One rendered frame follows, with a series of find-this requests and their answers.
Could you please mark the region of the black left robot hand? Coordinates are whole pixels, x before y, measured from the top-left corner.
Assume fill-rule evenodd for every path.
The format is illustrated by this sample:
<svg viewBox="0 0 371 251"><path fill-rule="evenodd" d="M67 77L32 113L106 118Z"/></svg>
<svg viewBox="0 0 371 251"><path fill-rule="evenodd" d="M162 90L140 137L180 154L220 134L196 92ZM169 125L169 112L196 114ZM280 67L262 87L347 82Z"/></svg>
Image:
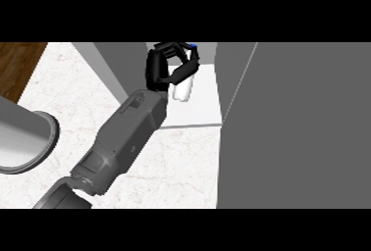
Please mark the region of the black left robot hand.
<svg viewBox="0 0 371 251"><path fill-rule="evenodd" d="M177 57L181 65L168 72L168 60ZM184 42L159 42L147 52L146 88L154 92L166 92L169 85L178 85L197 71L197 47Z"/></svg>

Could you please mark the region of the large dark grey cabinet door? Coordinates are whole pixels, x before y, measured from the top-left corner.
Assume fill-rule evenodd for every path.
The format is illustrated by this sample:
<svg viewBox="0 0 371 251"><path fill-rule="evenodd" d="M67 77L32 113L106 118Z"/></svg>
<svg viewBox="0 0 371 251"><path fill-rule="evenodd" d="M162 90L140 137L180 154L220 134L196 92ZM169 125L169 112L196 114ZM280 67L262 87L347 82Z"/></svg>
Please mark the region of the large dark grey cabinet door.
<svg viewBox="0 0 371 251"><path fill-rule="evenodd" d="M262 43L221 127L221 208L371 208L371 43Z"/></svg>

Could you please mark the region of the white water bottle blue cap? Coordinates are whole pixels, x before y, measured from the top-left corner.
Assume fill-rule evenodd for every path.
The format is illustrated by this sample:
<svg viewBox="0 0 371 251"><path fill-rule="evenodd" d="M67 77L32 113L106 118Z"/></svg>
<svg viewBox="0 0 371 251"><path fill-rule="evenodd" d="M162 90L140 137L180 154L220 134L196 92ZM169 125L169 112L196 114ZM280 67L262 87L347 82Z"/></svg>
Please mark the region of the white water bottle blue cap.
<svg viewBox="0 0 371 251"><path fill-rule="evenodd" d="M172 71L174 92L172 99L186 102L190 95L193 74L197 71L197 52L196 45L190 44L190 49L184 52L187 62L181 64Z"/></svg>

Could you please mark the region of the grey cylinder with rim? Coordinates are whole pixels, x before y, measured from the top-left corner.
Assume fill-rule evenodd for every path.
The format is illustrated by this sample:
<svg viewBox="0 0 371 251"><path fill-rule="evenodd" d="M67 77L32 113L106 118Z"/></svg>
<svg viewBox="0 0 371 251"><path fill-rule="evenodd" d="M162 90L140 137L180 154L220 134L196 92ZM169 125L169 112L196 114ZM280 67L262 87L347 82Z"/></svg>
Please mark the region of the grey cylinder with rim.
<svg viewBox="0 0 371 251"><path fill-rule="evenodd" d="M29 171L48 156L58 138L58 122L0 96L0 174Z"/></svg>

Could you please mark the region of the grey cabinet with white shelf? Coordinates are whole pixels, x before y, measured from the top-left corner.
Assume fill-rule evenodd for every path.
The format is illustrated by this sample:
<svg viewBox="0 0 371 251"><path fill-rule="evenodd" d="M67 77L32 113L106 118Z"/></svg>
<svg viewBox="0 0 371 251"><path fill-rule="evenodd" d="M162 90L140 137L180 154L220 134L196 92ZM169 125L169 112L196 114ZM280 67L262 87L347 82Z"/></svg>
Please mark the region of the grey cabinet with white shelf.
<svg viewBox="0 0 371 251"><path fill-rule="evenodd" d="M73 42L82 59L118 104L144 87L144 61L153 42ZM214 70L215 42L194 42L199 68L186 102L169 99L162 128L220 126L221 109Z"/></svg>

